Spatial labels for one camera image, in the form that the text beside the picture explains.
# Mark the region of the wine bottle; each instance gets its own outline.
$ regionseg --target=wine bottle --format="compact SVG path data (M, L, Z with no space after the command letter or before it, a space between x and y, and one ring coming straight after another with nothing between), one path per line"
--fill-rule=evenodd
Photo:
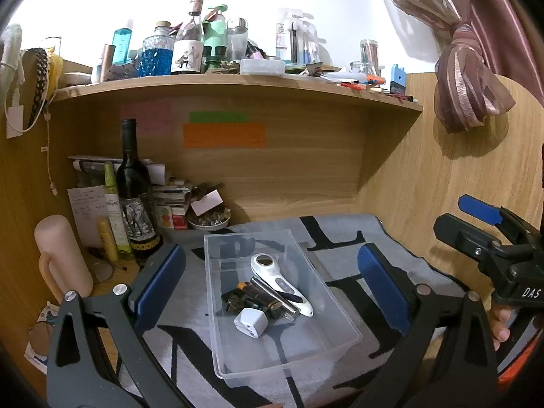
M204 0L191 0L189 16L180 27L173 45L172 74L200 73L204 29L200 14Z
M148 168L138 158L136 120L122 122L123 162L116 181L124 227L137 262L145 260L162 245L153 205L153 188Z

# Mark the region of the wooden shelf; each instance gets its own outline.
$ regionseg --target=wooden shelf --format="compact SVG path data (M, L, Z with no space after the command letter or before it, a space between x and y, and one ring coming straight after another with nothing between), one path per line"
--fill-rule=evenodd
M87 86L60 89L54 103L70 99L91 100L146 100L172 96L243 96L291 98L358 105L365 108L387 108L393 111L421 112L417 103L403 102L379 93L357 91L328 84L324 81L292 75L168 75L107 81Z

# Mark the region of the clear plastic container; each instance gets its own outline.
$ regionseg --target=clear plastic container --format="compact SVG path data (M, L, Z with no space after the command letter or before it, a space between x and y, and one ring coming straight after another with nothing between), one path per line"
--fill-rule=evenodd
M241 59L240 75L283 75L285 63L280 59Z
M233 388L270 381L291 370L334 363L361 340L361 333L316 272L291 231L204 236L211 351L216 375ZM259 339L238 331L221 294L249 281L251 256L267 253L282 275L308 299L314 315L269 321Z

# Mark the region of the blue gripper pad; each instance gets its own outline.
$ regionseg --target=blue gripper pad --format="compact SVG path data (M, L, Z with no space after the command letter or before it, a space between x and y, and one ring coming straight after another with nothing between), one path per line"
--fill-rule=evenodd
M497 225L502 223L503 217L500 215L499 209L486 202L480 201L469 194L464 194L457 202L459 210L464 211L470 216L474 216L480 221L486 222L489 225Z
M148 259L132 284L129 308L135 316L134 330L142 335L157 325L168 300L185 271L185 252L166 242Z
M359 249L357 266L387 324L400 331L403 337L406 336L411 326L408 302L393 278L366 245Z

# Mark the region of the metal tube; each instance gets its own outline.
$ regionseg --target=metal tube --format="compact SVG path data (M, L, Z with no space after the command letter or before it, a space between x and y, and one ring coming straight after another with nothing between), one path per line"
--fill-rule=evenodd
M262 289L263 291L266 291L274 299L281 302L281 305L284 308L284 310L289 315L291 315L292 317L295 317L298 313L300 313L300 310L298 310L298 308L296 308L294 305L292 305L286 299L282 298L276 290L274 290L270 285L268 285L266 282L264 282L260 277L254 276L254 277L251 278L250 282L254 286L257 286L260 289Z
M104 81L105 75L113 64L113 54L115 53L114 45L104 46L104 55L102 57L102 67L100 69L100 82Z

